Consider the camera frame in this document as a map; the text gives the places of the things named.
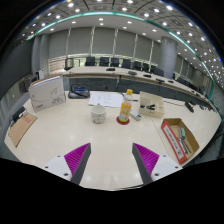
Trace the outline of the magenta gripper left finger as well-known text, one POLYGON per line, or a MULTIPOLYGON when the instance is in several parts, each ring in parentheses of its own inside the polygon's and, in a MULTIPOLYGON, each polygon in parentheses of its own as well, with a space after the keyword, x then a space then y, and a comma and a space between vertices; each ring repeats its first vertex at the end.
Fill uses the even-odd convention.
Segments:
POLYGON ((70 151, 66 155, 55 156, 43 167, 43 169, 79 185, 90 154, 91 144, 87 143, 70 151))

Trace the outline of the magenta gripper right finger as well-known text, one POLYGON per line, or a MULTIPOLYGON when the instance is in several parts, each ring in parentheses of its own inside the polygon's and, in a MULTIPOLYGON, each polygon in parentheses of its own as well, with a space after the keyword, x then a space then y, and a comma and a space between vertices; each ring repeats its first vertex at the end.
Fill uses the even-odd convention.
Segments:
POLYGON ((182 169, 168 155, 151 151, 150 149, 134 143, 132 154, 136 160, 138 170, 144 185, 164 178, 182 169))

